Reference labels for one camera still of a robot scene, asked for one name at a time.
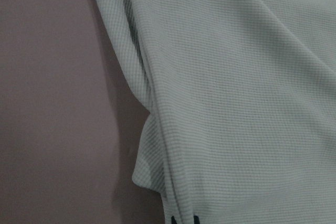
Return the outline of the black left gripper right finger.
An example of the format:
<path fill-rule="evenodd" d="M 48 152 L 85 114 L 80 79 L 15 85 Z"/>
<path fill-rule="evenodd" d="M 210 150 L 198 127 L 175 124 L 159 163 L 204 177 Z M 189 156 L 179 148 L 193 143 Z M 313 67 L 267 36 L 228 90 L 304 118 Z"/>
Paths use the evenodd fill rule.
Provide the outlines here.
<path fill-rule="evenodd" d="M 200 219 L 197 215 L 194 215 L 193 219 L 194 219 L 194 224 L 200 224 L 200 221 L 199 221 Z"/>

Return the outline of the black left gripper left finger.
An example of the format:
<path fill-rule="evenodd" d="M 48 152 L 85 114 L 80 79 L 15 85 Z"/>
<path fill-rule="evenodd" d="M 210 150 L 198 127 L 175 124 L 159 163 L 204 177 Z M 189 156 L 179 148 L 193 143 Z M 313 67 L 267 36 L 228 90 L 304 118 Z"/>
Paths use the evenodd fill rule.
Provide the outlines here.
<path fill-rule="evenodd" d="M 177 224 L 174 216 L 171 217 L 171 224 Z"/>

